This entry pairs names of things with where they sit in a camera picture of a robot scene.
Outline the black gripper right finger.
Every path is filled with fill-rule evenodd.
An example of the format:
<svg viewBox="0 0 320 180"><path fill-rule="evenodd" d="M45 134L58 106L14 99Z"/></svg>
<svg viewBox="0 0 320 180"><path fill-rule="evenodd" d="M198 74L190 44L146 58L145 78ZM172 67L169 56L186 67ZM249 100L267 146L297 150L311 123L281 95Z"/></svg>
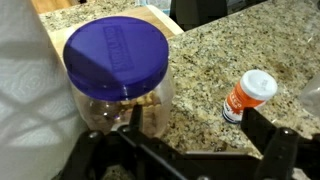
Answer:
<svg viewBox="0 0 320 180"><path fill-rule="evenodd" d="M289 127L276 127L254 108L245 108L241 130L263 155L255 180L292 180L301 169L311 180L320 180L320 134L302 137Z"/></svg>

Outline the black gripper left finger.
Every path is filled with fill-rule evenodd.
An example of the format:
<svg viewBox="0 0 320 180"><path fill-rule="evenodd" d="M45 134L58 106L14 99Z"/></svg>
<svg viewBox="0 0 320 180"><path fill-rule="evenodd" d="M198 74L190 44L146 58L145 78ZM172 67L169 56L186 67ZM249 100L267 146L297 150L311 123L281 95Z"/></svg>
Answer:
<svg viewBox="0 0 320 180"><path fill-rule="evenodd" d="M120 125L107 135L101 131L82 133L58 180L101 180L113 165L124 167L135 180L213 180L200 163L144 135L142 120L143 108L135 105L128 125Z"/></svg>

